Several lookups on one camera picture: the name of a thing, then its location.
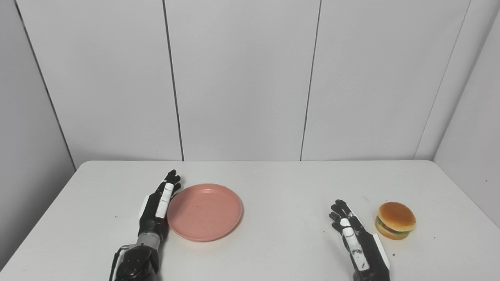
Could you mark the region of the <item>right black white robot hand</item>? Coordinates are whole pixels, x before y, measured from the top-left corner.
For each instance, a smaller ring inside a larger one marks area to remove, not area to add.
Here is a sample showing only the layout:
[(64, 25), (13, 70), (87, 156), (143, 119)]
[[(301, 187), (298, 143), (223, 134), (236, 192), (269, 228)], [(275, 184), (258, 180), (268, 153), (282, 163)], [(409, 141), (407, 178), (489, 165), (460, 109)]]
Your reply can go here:
[(348, 207), (336, 199), (331, 206), (332, 227), (341, 235), (354, 267), (354, 281), (389, 281), (390, 263), (377, 234), (371, 234)]

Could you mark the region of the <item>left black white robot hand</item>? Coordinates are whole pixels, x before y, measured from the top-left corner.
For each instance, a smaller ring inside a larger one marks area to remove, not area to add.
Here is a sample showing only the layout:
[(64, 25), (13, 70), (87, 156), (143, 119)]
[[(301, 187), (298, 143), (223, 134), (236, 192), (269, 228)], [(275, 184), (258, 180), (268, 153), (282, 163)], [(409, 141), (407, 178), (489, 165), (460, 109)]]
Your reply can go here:
[(172, 198), (182, 186), (181, 177), (175, 169), (171, 170), (158, 188), (147, 197), (139, 219), (138, 235), (153, 233), (164, 240), (168, 234), (166, 214)]

